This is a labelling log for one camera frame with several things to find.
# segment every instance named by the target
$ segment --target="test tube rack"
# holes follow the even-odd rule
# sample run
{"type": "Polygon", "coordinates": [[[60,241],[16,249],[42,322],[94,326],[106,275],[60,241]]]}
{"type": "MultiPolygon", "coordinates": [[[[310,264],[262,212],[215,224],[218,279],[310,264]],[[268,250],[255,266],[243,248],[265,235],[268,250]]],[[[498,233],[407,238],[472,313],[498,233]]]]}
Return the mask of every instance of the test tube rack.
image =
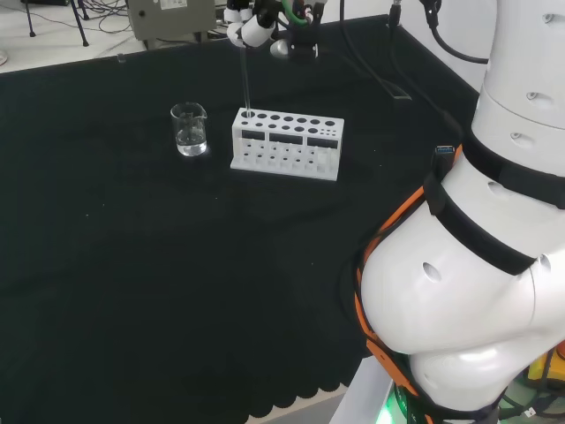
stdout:
{"type": "Polygon", "coordinates": [[[235,170],[336,181],[343,119],[271,110],[237,113],[231,127],[235,170]]]}

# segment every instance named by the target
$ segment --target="glass beaker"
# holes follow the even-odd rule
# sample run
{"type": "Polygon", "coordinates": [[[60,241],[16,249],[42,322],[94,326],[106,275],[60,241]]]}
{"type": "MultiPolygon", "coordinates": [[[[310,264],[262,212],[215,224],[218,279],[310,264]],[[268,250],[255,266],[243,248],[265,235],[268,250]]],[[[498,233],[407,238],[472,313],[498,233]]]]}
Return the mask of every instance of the glass beaker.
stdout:
{"type": "Polygon", "coordinates": [[[179,103],[170,110],[178,151],[185,156],[206,152],[206,111],[197,103],[179,103]]]}

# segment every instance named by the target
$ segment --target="robot end effector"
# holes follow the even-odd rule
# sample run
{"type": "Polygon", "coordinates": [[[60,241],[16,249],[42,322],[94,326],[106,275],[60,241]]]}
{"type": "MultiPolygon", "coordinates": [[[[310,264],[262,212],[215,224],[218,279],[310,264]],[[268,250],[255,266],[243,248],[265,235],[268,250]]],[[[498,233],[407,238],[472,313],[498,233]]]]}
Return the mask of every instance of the robot end effector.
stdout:
{"type": "Polygon", "coordinates": [[[317,29],[327,0],[305,0],[290,5],[290,0],[257,0],[252,9],[249,0],[230,0],[224,13],[224,20],[230,23],[227,35],[239,48],[258,48],[273,40],[276,43],[271,52],[276,57],[300,55],[317,56],[317,29]],[[289,24],[279,19],[285,13],[289,24]],[[287,28],[279,35],[279,25],[287,28]]]}

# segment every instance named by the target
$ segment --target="black strap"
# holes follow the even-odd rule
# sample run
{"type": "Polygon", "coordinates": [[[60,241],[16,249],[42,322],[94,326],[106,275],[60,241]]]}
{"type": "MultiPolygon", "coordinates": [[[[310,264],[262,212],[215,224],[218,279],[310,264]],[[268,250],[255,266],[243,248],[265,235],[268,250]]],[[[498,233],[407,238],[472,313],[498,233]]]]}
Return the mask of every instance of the black strap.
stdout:
{"type": "Polygon", "coordinates": [[[471,165],[505,188],[565,209],[565,177],[513,163],[486,148],[474,134],[464,140],[463,152],[471,165]]]}
{"type": "Polygon", "coordinates": [[[462,245],[494,267],[517,276],[536,260],[505,245],[474,223],[449,197],[433,173],[424,182],[430,213],[462,245]]]}
{"type": "Polygon", "coordinates": [[[492,404],[477,411],[456,411],[454,409],[430,403],[421,397],[412,395],[407,390],[403,390],[403,394],[406,398],[407,410],[410,411],[411,414],[416,415],[414,418],[416,418],[417,421],[419,421],[418,418],[421,420],[421,417],[427,415],[433,419],[433,422],[443,422],[445,420],[474,420],[475,422],[484,422],[488,421],[494,412],[496,412],[496,416],[498,418],[498,404],[504,396],[504,392],[502,392],[492,404]]]}

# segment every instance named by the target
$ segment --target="water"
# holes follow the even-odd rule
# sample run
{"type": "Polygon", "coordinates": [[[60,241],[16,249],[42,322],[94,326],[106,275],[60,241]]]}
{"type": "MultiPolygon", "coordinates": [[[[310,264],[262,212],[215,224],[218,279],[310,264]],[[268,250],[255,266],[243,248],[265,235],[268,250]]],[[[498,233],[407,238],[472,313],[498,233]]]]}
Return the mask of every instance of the water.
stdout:
{"type": "Polygon", "coordinates": [[[206,134],[198,128],[187,128],[177,134],[178,151],[185,156],[197,156],[206,152],[206,134]]]}

